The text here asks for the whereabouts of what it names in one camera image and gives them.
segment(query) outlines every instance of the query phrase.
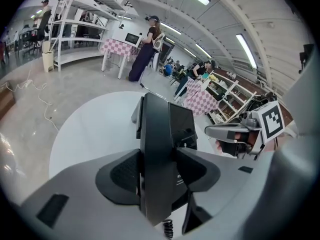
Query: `beige trash bin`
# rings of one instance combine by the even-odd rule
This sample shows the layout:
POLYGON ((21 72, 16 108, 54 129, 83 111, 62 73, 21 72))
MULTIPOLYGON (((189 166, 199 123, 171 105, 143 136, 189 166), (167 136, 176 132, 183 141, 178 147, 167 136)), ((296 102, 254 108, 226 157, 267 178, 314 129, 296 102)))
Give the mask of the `beige trash bin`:
POLYGON ((49 41, 44 41, 42 43, 42 59, 45 72, 49 72, 54 69, 54 52, 50 51, 49 41))

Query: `pink checkered tablecloth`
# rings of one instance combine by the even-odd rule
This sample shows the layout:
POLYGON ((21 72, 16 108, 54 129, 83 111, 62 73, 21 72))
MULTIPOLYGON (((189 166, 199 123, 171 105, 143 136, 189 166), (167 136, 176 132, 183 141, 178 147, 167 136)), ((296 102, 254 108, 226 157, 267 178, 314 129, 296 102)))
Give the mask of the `pink checkered tablecloth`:
POLYGON ((219 106, 217 100, 206 90, 201 91, 201 86, 192 78, 188 77, 186 82, 186 98, 183 105, 191 109, 193 116, 197 117, 211 110, 216 110, 219 106))
POLYGON ((100 48, 102 54, 104 54, 106 50, 120 56, 127 55, 128 61, 130 60, 130 56, 136 56, 138 54, 138 49, 132 45, 111 38, 107 39, 100 48))

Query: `black coiled cord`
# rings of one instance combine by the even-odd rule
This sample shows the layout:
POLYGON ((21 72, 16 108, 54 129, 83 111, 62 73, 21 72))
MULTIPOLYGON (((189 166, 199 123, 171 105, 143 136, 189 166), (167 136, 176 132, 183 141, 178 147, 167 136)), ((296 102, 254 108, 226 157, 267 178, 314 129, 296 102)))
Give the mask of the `black coiled cord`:
POLYGON ((174 225, 172 219, 165 219, 163 221, 164 235, 166 238, 171 240, 174 237, 174 225))

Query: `person in blue shirt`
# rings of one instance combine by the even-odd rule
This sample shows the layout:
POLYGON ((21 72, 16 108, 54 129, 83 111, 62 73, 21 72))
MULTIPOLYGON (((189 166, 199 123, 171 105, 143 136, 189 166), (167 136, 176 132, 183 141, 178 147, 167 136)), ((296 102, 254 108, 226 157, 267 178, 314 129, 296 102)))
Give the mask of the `person in blue shirt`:
POLYGON ((171 76, 172 74, 172 64, 169 63, 165 66, 163 66, 161 69, 160 69, 160 72, 164 75, 164 76, 171 76))

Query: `white rack with items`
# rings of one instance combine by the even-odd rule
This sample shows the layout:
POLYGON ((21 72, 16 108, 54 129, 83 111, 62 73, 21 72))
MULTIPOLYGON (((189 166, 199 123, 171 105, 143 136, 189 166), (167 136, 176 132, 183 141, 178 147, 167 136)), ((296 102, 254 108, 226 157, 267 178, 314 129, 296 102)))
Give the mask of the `white rack with items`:
POLYGON ((219 120, 217 120, 218 114, 220 115, 224 123, 228 123, 239 115, 239 113, 248 105, 250 100, 256 95, 257 92, 252 93, 243 86, 241 86, 239 84, 239 81, 232 81, 231 79, 224 77, 223 75, 217 74, 215 72, 210 73, 210 75, 214 75, 215 78, 217 78, 219 81, 210 81, 210 83, 207 86, 207 89, 209 93, 213 93, 214 97, 217 97, 221 93, 224 94, 224 97, 219 101, 219 104, 223 103, 224 107, 222 107, 222 109, 218 107, 217 112, 210 112, 209 115, 215 124, 218 124, 220 122, 219 120), (242 98, 240 98, 240 93, 246 96, 247 99, 243 100, 242 98), (240 108, 236 109, 232 105, 233 102, 237 102, 240 105, 240 108), (227 107, 229 107, 232 110, 232 115, 228 115, 223 112, 223 110, 225 110, 225 108, 227 107))
POLYGON ((89 13, 92 13, 94 15, 97 15, 99 17, 103 17, 105 19, 108 19, 108 22, 110 20, 112 21, 120 21, 118 17, 114 16, 112 14, 115 10, 121 10, 125 11, 125 8, 118 3, 116 0, 97 0, 102 5, 105 5, 103 8, 100 7, 99 4, 90 2, 87 0, 61 0, 58 2, 57 6, 53 10, 52 16, 53 19, 55 18, 57 8, 60 7, 62 16, 61 20, 53 21, 51 23, 50 33, 49 33, 49 41, 54 41, 52 48, 57 45, 57 56, 54 57, 54 65, 58 67, 58 71, 61 71, 61 65, 65 63, 69 63, 76 60, 91 58, 91 57, 97 57, 97 56, 103 56, 99 52, 100 45, 97 46, 97 51, 76 51, 76 52, 70 52, 66 54, 61 54, 61 46, 62 42, 64 41, 85 41, 85 42, 97 42, 97 43, 104 43, 104 40, 102 40, 102 37, 104 35, 104 31, 107 31, 107 23, 105 26, 84 22, 84 21, 78 21, 74 19, 67 19, 68 12, 71 7, 75 7, 78 9, 81 9, 83 11, 87 11, 89 13), (102 31, 100 34, 100 39, 95 38, 85 38, 85 37, 63 37, 63 32, 66 24, 72 24, 72 25, 78 25, 78 26, 85 26, 90 28, 96 28, 102 31), (52 37, 52 31, 54 25, 60 25, 59 33, 57 34, 57 37, 52 37))

